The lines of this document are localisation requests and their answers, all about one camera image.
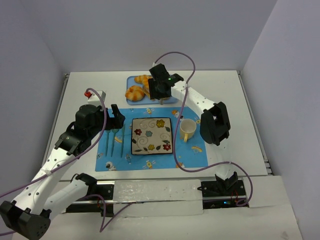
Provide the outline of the long striped croissant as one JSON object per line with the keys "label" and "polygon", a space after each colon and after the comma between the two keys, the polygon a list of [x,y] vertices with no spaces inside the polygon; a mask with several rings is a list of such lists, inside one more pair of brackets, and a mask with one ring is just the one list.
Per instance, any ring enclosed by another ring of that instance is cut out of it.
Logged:
{"label": "long striped croissant", "polygon": [[143,80],[142,80],[142,90],[144,92],[145,95],[147,95],[147,97],[150,99],[151,95],[150,95],[150,88],[149,88],[149,79],[150,77],[148,75],[146,75]]}

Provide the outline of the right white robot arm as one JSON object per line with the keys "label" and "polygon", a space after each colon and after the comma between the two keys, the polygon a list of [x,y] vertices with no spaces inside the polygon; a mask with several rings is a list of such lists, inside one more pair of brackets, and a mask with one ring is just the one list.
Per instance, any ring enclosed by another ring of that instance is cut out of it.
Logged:
{"label": "right white robot arm", "polygon": [[178,168],[186,173],[198,173],[210,168],[216,168],[215,175],[220,179],[226,180],[232,175],[232,163],[223,157],[225,148],[220,146],[221,142],[230,136],[231,124],[226,105],[223,102],[216,103],[204,97],[189,86],[188,79],[184,80],[177,73],[169,74],[162,63],[154,63],[149,72],[152,76],[152,79],[148,80],[150,97],[157,100],[173,97],[182,101],[178,119],[181,118],[185,106],[196,113],[200,117],[200,136],[207,144],[215,145],[216,155],[222,158],[222,161],[203,168],[194,170],[183,168],[179,164],[176,155],[176,137],[180,126],[180,123],[177,122],[173,131],[172,154]]}

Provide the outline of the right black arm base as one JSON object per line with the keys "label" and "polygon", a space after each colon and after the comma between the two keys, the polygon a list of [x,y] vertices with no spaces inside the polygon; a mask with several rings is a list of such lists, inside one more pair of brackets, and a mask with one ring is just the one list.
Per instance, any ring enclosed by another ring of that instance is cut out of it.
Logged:
{"label": "right black arm base", "polygon": [[241,207],[247,199],[244,182],[236,171],[226,179],[215,176],[215,180],[201,181],[197,188],[202,194],[203,209],[227,209]]}

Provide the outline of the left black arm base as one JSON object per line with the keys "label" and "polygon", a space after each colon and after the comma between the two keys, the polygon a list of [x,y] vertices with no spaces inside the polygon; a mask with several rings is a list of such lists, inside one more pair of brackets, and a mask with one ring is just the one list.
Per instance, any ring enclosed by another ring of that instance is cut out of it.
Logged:
{"label": "left black arm base", "polygon": [[103,201],[97,196],[89,195],[100,195],[106,205],[106,217],[114,216],[113,207],[113,195],[114,195],[114,184],[97,184],[95,189],[92,189],[89,194],[85,197],[78,199],[72,203],[65,210],[66,213],[99,213],[103,216],[104,205]]}

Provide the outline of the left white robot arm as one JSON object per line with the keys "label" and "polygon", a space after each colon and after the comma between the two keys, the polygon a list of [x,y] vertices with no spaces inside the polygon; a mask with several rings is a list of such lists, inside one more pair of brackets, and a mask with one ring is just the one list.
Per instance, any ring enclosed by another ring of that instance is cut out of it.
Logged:
{"label": "left white robot arm", "polygon": [[86,173],[78,174],[66,188],[51,193],[76,159],[92,147],[92,139],[103,134],[103,127],[107,130],[123,127],[125,116],[116,104],[112,104],[111,109],[113,117],[101,106],[86,104],[79,108],[75,120],[59,137],[30,185],[12,201],[5,200],[0,205],[0,215],[8,228],[29,240],[39,240],[51,221],[73,202],[82,198],[104,198],[107,192]]}

